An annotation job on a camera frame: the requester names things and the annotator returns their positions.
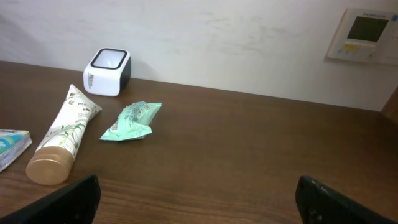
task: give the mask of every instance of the wall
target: wall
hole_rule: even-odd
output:
[[[396,0],[3,0],[0,60],[83,70],[102,47],[136,78],[381,110],[398,67],[325,60],[347,7]]]

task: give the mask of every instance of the green plastic packet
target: green plastic packet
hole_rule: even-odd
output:
[[[140,101],[125,107],[118,120],[101,136],[100,140],[125,141],[143,139],[152,133],[149,127],[162,103]]]

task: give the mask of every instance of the table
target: table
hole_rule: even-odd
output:
[[[103,110],[88,124],[64,184],[25,167],[70,84]],[[301,223],[295,188],[310,175],[398,221],[398,130],[376,111],[131,79],[117,97],[88,94],[82,72],[0,62],[0,128],[33,144],[0,173],[0,217],[96,174],[94,223]],[[162,102],[141,141],[100,136],[126,106]]]

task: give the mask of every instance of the device screen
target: device screen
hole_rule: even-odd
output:
[[[385,19],[357,16],[347,38],[377,42],[387,23]]]

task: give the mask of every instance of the brown cap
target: brown cap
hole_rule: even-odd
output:
[[[64,148],[44,147],[35,152],[26,167],[26,174],[38,184],[60,184],[67,179],[74,160]]]

